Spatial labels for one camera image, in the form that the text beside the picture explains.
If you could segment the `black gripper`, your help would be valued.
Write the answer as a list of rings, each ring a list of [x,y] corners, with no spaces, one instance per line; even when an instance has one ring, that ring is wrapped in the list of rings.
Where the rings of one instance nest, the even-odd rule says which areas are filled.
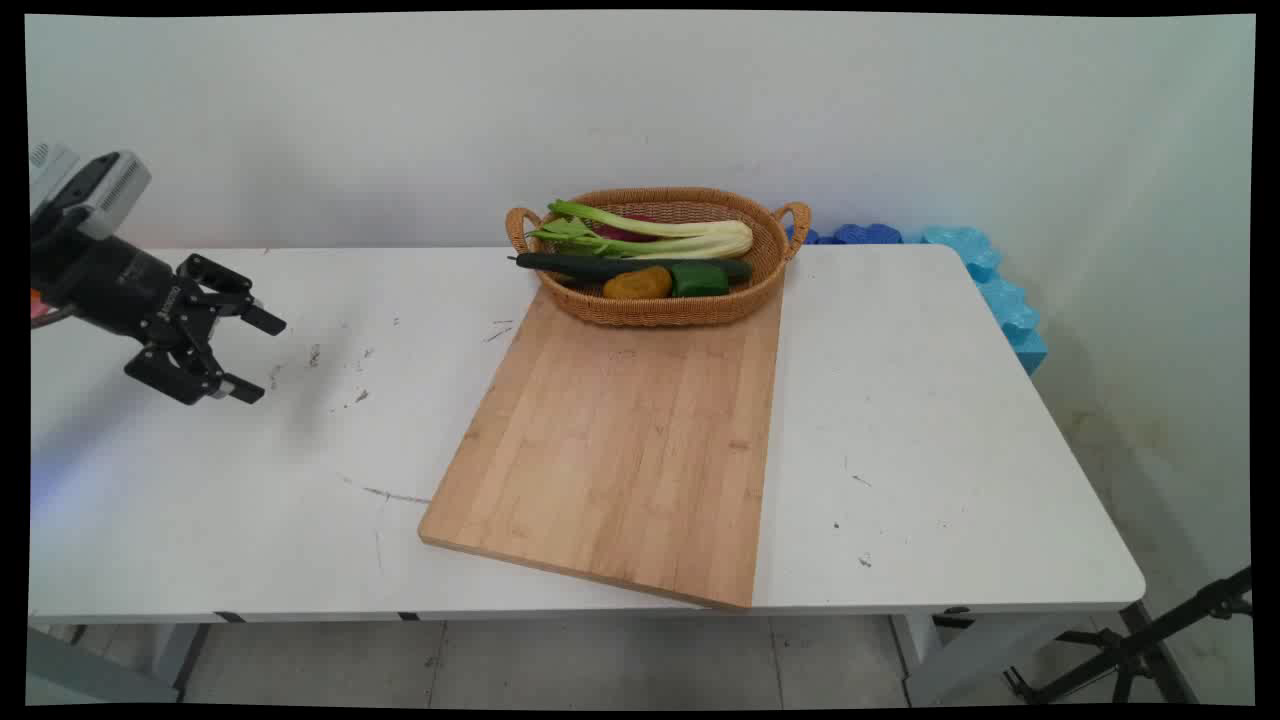
[[[187,406],[202,398],[256,404],[264,397],[264,387],[223,368],[209,337],[148,340],[179,301],[279,336],[287,322],[261,305],[248,277],[200,254],[191,254],[174,273],[169,264],[124,240],[92,240],[81,232],[36,240],[29,274],[32,288],[50,307],[143,342],[124,373],[151,389]]]

